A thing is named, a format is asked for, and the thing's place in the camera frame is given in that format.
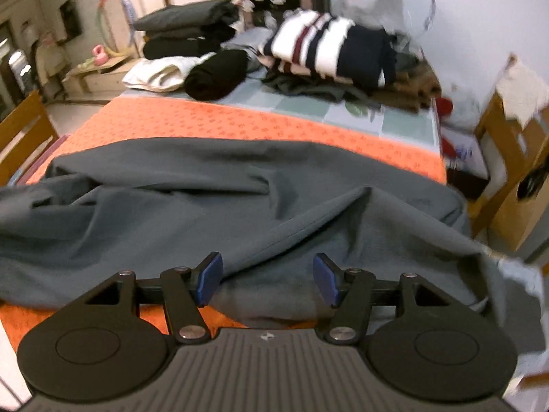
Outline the white folded garment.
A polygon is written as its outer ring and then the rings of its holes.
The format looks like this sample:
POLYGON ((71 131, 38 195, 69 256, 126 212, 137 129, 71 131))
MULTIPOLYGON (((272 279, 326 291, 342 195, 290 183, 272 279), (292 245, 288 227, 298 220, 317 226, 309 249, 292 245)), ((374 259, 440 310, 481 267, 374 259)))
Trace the white folded garment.
POLYGON ((210 59, 214 52, 201 57, 172 56, 161 59, 139 59, 122 78, 126 88, 154 93, 167 93, 183 87, 189 73, 210 59))

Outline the striped navy white sweater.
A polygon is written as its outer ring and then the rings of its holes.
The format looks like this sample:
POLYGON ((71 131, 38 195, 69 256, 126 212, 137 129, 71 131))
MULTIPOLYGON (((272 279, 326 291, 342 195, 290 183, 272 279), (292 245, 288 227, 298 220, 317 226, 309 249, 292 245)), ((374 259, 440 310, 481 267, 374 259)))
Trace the striped navy white sweater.
POLYGON ((396 82, 390 35, 329 13, 301 10, 288 16, 259 52, 278 60, 285 72, 341 79, 364 92, 396 82))

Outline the black rolled garment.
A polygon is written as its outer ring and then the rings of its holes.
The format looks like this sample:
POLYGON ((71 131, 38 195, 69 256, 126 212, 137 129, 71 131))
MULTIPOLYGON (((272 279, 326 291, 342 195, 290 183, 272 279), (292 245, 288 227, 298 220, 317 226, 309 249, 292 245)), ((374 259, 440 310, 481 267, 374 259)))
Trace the black rolled garment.
POLYGON ((192 68, 183 88, 197 101, 218 101, 232 93, 247 77, 247 52, 224 49, 192 68))

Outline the black storage box with items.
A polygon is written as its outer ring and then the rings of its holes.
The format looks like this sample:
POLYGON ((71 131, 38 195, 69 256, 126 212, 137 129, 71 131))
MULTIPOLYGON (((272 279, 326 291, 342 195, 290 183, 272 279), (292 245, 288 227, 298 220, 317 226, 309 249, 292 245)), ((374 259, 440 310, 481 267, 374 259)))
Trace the black storage box with items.
POLYGON ((440 127, 441 151, 447 184, 468 199, 476 200, 489 184, 489 170, 474 134, 440 127))

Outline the brown paper bag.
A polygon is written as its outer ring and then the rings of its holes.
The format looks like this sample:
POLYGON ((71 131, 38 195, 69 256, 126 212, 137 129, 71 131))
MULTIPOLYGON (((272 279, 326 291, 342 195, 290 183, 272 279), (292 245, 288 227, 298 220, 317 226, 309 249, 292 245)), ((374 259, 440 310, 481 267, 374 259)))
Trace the brown paper bag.
POLYGON ((533 164, 504 199, 489 226, 494 246, 533 260, 548 243, 548 139, 533 164))

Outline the stack of dark folded clothes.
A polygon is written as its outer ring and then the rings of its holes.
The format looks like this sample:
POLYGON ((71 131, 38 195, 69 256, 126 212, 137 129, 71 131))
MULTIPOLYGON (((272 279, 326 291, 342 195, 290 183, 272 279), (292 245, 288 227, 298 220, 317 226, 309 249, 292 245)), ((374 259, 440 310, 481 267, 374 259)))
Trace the stack of dark folded clothes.
POLYGON ((142 54, 147 60, 201 57, 234 38, 233 25, 239 18, 233 0, 204 0, 168 5, 134 21, 132 27, 144 33, 142 54))

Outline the orange patterned table mat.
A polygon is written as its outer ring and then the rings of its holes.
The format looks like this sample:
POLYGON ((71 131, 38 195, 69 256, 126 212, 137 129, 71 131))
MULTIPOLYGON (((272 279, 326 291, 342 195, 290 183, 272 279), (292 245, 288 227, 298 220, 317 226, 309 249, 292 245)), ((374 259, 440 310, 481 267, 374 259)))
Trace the orange patterned table mat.
MULTIPOLYGON (((69 136, 26 185, 40 181, 56 157, 85 152, 125 140, 159 138, 310 142, 353 152, 421 175, 439 184, 441 183, 438 179, 443 172, 442 163, 425 152, 340 127, 218 104, 143 97, 117 98, 104 106, 98 114, 83 124, 80 130, 69 136)), ((24 321, 25 311, 43 310, 53 313, 70 303, 57 309, 50 309, 15 305, 2 298, 1 302, 17 309, 11 320, 22 332, 30 329, 30 325, 24 321)), ((221 318, 221 323, 239 323, 215 309, 212 302, 210 308, 221 318)), ((252 328, 288 328, 292 325, 314 323, 321 319, 324 318, 274 327, 252 328)))

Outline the dark grey garment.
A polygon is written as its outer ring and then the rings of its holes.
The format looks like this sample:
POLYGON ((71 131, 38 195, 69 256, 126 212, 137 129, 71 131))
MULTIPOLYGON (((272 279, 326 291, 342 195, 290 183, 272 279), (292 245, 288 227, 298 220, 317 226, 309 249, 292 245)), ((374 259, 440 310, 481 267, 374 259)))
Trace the dark grey garment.
POLYGON ((212 304, 252 327, 330 316, 313 278, 324 253, 379 279, 417 273, 519 352, 545 347, 540 302, 471 238, 460 194, 340 148, 131 139, 56 157, 37 183, 1 190, 1 298, 15 305, 57 309, 121 270, 155 278, 214 251, 212 304))

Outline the low wooden cabinet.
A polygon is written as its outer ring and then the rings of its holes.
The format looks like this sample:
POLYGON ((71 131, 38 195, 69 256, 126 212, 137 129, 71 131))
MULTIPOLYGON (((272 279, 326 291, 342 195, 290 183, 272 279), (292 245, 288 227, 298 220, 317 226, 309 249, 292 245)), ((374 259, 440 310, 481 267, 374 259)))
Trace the low wooden cabinet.
POLYGON ((109 101, 126 89, 123 78, 139 61, 131 57, 115 58, 102 66, 73 68, 61 83, 72 101, 109 101))

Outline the pink kettlebell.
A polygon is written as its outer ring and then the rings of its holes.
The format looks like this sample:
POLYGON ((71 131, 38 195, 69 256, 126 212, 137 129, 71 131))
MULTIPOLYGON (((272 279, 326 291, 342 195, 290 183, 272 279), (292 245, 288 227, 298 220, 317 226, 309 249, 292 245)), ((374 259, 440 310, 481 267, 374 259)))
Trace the pink kettlebell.
POLYGON ((97 67, 102 66, 105 63, 108 63, 108 60, 110 60, 109 54, 106 52, 105 47, 103 45, 97 45, 96 47, 93 47, 92 54, 93 54, 93 63, 97 67))

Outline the colourful hula hoop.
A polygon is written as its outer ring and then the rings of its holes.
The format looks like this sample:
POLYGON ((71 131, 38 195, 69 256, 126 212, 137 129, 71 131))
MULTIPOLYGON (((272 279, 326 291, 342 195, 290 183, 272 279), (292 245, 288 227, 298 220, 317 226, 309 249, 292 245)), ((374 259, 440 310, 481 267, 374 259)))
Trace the colourful hula hoop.
POLYGON ((137 54, 135 40, 137 14, 130 0, 100 0, 96 11, 96 26, 102 45, 112 58, 131 57, 137 54), (128 35, 124 48, 118 49, 122 34, 128 35))

